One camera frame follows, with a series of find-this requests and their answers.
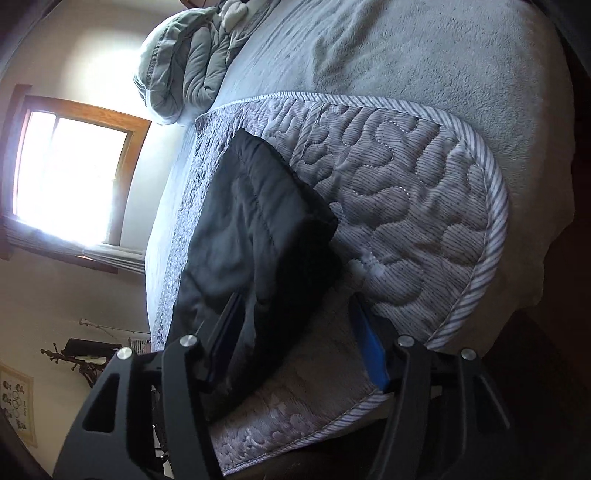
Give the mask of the purple quilted bed runner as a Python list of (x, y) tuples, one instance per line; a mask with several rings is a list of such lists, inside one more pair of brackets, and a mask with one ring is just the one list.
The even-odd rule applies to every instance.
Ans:
[(346, 313), (363, 293), (378, 315), (444, 349), (494, 278), (508, 194), (483, 138), (446, 111), (388, 98), (277, 92), (194, 120), (145, 254), (152, 344), (172, 321), (187, 248), (211, 176), (239, 129), (265, 139), (338, 217), (345, 284), (310, 337), (262, 388), (211, 428), (224, 474), (355, 429), (389, 396), (370, 382)]

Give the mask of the black quilted pants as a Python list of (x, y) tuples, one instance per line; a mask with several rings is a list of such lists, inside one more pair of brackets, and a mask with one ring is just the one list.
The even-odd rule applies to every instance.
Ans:
[(245, 301), (228, 371), (204, 394), (209, 422), (235, 411), (311, 332), (342, 262), (329, 204), (262, 138), (239, 129), (209, 184), (173, 304), (169, 342)]

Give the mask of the left wooden framed window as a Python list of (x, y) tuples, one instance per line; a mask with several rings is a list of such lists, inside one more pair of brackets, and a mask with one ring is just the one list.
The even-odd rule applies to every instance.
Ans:
[(150, 121), (18, 84), (1, 129), (1, 257), (14, 249), (90, 269), (144, 272), (122, 246)]

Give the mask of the wall picture poster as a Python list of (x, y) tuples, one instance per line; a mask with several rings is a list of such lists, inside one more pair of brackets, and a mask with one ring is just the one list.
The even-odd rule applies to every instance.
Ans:
[(28, 446), (37, 447), (34, 424), (33, 378), (5, 364), (1, 372), (1, 412)]

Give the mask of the grey bed sheet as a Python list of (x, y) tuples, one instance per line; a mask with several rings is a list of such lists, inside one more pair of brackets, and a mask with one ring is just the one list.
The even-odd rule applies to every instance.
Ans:
[(544, 259), (575, 213), (573, 89), (551, 21), (525, 1), (283, 1), (221, 83), (216, 106), (281, 91), (445, 110), (485, 139), (509, 191), (493, 283), (455, 343), (487, 351), (536, 304)]

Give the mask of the wooden coat rack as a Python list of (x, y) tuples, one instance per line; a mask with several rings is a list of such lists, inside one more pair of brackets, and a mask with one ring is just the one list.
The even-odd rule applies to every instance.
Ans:
[(92, 388), (120, 348), (120, 344), (70, 338), (63, 349), (53, 343), (52, 350), (41, 349), (40, 353), (56, 365), (69, 363), (71, 370), (77, 371)]

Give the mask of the folded grey comforter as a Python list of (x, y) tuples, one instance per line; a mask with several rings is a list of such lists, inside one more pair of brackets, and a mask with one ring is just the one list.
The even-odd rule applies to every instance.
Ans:
[(143, 41), (133, 82), (160, 125), (191, 123), (214, 104), (228, 67), (279, 5), (223, 1), (176, 13)]

